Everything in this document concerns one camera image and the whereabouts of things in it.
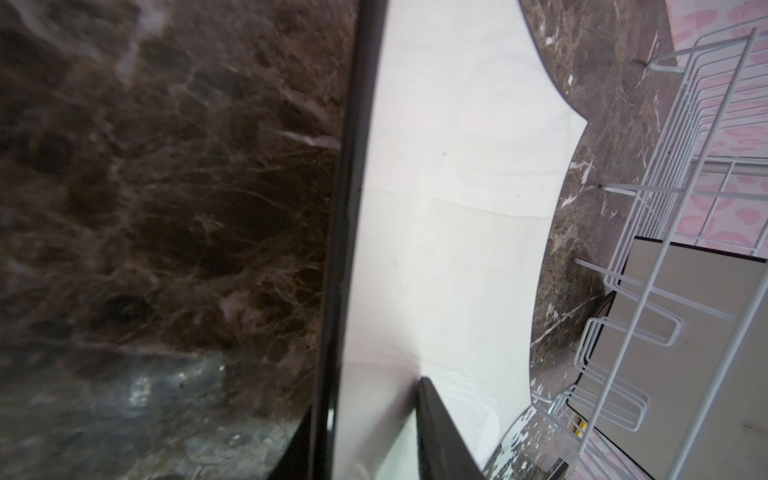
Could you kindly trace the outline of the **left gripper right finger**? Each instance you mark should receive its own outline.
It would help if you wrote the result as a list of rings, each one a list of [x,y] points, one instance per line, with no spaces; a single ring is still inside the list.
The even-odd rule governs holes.
[[[418,382],[416,421],[421,480],[484,479],[428,377]]]

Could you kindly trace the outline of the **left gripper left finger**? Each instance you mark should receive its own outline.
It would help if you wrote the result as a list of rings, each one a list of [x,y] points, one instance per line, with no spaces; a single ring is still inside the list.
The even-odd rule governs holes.
[[[307,480],[312,427],[312,406],[304,414],[288,448],[270,473],[268,480]]]

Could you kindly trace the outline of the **white square plate black rim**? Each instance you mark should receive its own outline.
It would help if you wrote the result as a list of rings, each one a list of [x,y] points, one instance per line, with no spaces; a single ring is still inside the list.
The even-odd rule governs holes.
[[[359,5],[312,479],[420,479],[428,377],[480,471],[530,404],[536,291],[586,121],[516,1]]]

